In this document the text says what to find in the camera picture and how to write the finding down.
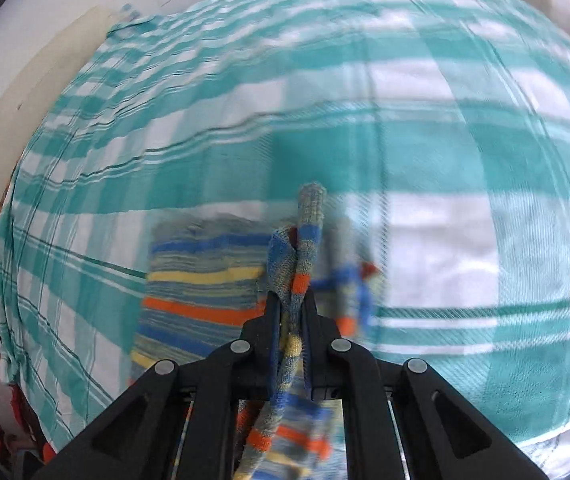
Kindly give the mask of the striped knit sweater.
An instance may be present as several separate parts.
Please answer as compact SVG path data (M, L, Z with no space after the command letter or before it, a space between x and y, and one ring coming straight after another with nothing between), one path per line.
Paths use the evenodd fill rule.
M346 477L343 414L336 401L309 397L302 334L295 316L305 292L343 337L361 333L372 309L375 266L360 252L348 218L327 217L326 192L308 183L294 217L276 224L235 214L184 217L156 226L131 350L131 377L162 359L180 365L206 358L264 314L281 307L268 333L275 390L239 404L234 436L238 479Z

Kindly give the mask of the person's orange trousers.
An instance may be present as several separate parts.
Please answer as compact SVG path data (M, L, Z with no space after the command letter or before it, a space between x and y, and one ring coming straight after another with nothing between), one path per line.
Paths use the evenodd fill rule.
M47 464L56 455L34 410L17 386L0 387L0 465L13 467L18 452L35 452Z

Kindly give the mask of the teal checked bed sheet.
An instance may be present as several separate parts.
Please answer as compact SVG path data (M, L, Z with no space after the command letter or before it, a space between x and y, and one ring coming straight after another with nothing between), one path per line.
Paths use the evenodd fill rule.
M570 37L522 0L205 0L133 18L2 200L0 376L61 451L128 385L156 226L325 188L375 266L351 337L425 359L570 477Z

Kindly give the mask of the cream padded headboard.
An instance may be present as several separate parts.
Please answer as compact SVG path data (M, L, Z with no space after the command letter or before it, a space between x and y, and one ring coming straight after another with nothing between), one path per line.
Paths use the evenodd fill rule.
M115 13L93 6L58 32L0 97L0 203L20 154L46 112L115 23Z

